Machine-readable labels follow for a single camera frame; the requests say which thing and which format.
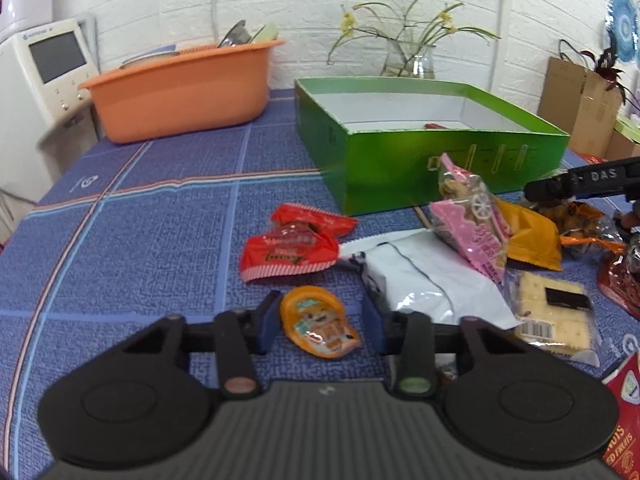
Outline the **red white nuts box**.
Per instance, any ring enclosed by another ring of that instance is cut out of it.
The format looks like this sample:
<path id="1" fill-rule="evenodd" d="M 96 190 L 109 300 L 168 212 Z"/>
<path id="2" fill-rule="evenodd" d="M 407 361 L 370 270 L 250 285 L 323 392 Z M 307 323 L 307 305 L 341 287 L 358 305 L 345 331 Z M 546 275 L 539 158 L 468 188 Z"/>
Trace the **red white nuts box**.
<path id="1" fill-rule="evenodd" d="M 618 423 L 603 460 L 621 477 L 640 479 L 640 385 L 639 353 L 620 364 L 603 383 L 616 397 Z"/>

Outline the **green cardboard box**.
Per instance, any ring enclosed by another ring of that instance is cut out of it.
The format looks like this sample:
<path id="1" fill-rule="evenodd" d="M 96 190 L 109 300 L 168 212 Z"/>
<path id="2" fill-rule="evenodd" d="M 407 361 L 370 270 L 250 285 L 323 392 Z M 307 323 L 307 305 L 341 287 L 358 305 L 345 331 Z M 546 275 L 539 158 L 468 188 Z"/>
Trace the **green cardboard box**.
<path id="1" fill-rule="evenodd" d="M 441 154 L 491 192 L 515 192 L 560 166 L 566 132 L 461 82 L 314 77 L 295 83 L 296 129 L 348 216 L 424 205 L 439 196 Z M 457 122 L 427 130 L 426 122 Z"/>

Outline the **cracker packet with barcode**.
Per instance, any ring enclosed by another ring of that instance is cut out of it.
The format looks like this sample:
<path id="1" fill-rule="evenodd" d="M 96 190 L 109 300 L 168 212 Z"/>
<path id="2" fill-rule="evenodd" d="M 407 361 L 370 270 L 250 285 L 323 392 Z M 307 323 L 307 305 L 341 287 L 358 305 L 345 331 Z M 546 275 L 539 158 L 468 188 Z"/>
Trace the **cracker packet with barcode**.
<path id="1" fill-rule="evenodd" d="M 518 338 L 572 362 L 600 366 L 601 337 L 581 284 L 510 271 L 503 292 L 518 321 Z"/>

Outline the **glass vase with flowers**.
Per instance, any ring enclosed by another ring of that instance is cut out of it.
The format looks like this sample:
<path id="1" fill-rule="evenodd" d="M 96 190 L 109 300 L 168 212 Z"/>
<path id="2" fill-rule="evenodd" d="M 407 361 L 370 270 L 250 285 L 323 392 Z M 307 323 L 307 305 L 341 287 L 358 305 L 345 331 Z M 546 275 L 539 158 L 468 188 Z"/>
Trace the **glass vase with flowers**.
<path id="1" fill-rule="evenodd" d="M 338 49 L 356 41 L 380 40 L 386 47 L 380 74 L 394 78 L 434 79 L 434 53 L 447 38 L 473 36 L 485 44 L 498 41 L 496 32 L 476 25 L 459 25 L 454 20 L 461 1 L 447 3 L 430 18 L 417 18 L 421 0 L 403 6 L 395 0 L 366 0 L 344 6 L 340 36 L 336 38 L 326 62 L 334 63 Z"/>

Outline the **orange yellow snack packet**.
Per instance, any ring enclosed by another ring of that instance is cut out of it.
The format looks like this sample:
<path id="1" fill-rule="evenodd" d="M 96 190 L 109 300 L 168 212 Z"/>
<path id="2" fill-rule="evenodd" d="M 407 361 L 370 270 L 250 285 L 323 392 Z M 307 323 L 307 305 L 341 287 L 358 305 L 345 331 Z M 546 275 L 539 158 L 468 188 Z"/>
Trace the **orange yellow snack packet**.
<path id="1" fill-rule="evenodd" d="M 549 271 L 562 270 L 560 234 L 555 223 L 538 212 L 495 198 L 511 231 L 506 246 L 509 259 Z"/>

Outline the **orange plastic basin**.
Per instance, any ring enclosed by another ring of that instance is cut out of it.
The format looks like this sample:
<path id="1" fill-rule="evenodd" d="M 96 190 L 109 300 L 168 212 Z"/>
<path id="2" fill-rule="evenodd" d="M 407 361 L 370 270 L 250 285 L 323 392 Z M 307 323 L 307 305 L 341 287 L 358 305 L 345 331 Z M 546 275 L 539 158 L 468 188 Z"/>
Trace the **orange plastic basin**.
<path id="1" fill-rule="evenodd" d="M 272 50 L 282 39 L 198 48 L 80 85 L 108 140 L 126 144 L 250 122 L 265 110 Z"/>

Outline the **brown paper bag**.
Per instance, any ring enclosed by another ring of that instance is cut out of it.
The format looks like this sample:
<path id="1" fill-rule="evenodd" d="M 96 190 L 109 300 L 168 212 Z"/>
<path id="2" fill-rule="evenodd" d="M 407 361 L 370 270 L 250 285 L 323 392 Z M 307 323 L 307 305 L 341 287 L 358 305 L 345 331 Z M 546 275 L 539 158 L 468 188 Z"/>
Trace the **brown paper bag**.
<path id="1" fill-rule="evenodd" d="M 596 74 L 593 62 L 579 63 L 559 56 L 548 59 L 537 115 L 570 135 L 568 148 L 577 154 L 602 158 L 623 105 L 617 89 Z"/>

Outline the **dark purple plant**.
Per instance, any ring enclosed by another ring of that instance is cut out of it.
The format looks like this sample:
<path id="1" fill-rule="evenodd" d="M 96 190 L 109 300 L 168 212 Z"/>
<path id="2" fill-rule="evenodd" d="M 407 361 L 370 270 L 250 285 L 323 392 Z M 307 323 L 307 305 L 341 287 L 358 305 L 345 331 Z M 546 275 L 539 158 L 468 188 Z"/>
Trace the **dark purple plant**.
<path id="1" fill-rule="evenodd" d="M 615 67 L 618 60 L 617 40 L 611 29 L 608 30 L 608 46 L 598 58 L 589 50 L 580 50 L 579 54 L 593 62 L 592 70 L 608 83 L 606 90 L 617 89 L 622 96 L 624 104 L 630 103 L 635 110 L 639 110 L 639 101 L 620 81 L 620 75 L 623 71 Z"/>

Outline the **small orange jelly packet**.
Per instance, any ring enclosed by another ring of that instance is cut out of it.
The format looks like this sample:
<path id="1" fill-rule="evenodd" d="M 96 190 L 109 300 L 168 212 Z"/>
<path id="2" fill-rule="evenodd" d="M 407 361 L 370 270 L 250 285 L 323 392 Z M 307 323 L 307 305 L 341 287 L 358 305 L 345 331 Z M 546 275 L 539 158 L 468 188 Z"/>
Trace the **small orange jelly packet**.
<path id="1" fill-rule="evenodd" d="M 345 307 L 332 292 L 302 286 L 287 292 L 280 303 L 285 336 L 299 349 L 320 359 L 341 359 L 361 347 Z"/>

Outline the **white machine with screen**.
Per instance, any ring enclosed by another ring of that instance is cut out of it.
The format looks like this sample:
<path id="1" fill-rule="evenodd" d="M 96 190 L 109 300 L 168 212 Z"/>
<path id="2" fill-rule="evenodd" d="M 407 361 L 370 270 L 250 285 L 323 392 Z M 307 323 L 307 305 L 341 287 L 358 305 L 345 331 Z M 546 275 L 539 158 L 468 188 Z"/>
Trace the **white machine with screen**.
<path id="1" fill-rule="evenodd" d="M 17 32 L 1 44 L 1 189 L 39 202 L 98 140 L 92 99 L 99 75 L 80 21 Z"/>

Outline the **orange peanut packet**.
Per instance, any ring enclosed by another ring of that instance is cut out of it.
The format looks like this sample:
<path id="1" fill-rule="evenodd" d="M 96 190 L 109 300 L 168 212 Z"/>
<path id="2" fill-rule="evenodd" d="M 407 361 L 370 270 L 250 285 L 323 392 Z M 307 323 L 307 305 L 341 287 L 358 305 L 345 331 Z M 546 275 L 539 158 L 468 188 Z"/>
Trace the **orange peanut packet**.
<path id="1" fill-rule="evenodd" d="M 552 203 L 537 211 L 558 229 L 564 252 L 574 259 L 623 254 L 626 243 L 612 218 L 585 202 Z"/>

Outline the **blue checkered tablecloth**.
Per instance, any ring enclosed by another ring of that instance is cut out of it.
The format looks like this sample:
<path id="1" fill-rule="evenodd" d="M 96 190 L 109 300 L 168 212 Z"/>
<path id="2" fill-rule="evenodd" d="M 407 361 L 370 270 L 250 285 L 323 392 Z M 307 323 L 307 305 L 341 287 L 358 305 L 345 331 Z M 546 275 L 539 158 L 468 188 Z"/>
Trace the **blue checkered tablecloth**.
<path id="1" fill-rule="evenodd" d="M 578 200 L 531 203 L 523 188 L 488 190 L 536 212 Z M 612 218 L 626 247 L 637 236 L 620 222 L 638 217 L 639 200 L 578 202 Z M 284 203 L 357 219 L 340 248 L 388 232 L 436 234 L 431 202 L 340 211 L 297 132 L 295 88 L 235 127 L 103 141 L 82 156 L 1 252 L 2 477 L 623 479 L 603 460 L 620 416 L 603 379 L 639 353 L 639 319 L 598 289 L 610 252 L 574 259 L 561 247 L 560 272 L 507 258 L 497 285 L 506 300 L 510 271 L 581 284 L 599 367 L 532 346 L 516 326 L 465 316 L 459 374 L 428 399 L 401 399 L 387 389 L 390 362 L 364 336 L 362 298 L 383 300 L 360 264 L 338 256 L 324 271 L 242 281 L 246 241 Z M 186 324 L 302 286 L 337 296 L 360 348 L 320 359 L 281 322 L 269 352 L 253 356 L 262 393 L 251 399 L 217 396 L 211 353 L 180 366 Z"/>

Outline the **red sausage packet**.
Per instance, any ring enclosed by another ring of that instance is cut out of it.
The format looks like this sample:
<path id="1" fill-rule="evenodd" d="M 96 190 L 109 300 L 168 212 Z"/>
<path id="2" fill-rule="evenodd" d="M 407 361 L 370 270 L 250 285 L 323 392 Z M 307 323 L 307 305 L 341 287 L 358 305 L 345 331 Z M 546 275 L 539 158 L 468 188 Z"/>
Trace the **red sausage packet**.
<path id="1" fill-rule="evenodd" d="M 442 122 L 442 123 L 440 123 L 440 122 L 426 122 L 423 125 L 423 128 L 427 129 L 427 130 L 457 129 L 459 127 L 460 126 L 458 125 L 457 122 Z"/>

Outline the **blue round wall ornament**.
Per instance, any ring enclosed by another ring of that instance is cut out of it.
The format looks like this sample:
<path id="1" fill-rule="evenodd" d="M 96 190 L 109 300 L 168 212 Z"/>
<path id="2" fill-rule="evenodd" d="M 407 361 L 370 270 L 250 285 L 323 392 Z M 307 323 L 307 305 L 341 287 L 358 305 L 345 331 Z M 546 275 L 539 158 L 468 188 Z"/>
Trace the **blue round wall ornament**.
<path id="1" fill-rule="evenodd" d="M 603 45 L 615 47 L 622 63 L 634 63 L 639 54 L 639 7 L 636 0 L 608 0 Z"/>

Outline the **pink cookie packet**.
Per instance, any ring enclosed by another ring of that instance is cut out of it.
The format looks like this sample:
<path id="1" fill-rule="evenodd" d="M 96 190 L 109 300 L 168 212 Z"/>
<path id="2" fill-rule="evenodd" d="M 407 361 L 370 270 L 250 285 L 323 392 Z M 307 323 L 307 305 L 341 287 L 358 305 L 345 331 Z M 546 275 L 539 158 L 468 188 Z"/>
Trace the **pink cookie packet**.
<path id="1" fill-rule="evenodd" d="M 440 200 L 428 205 L 436 234 L 478 272 L 501 286 L 511 230 L 495 197 L 477 174 L 439 157 Z"/>

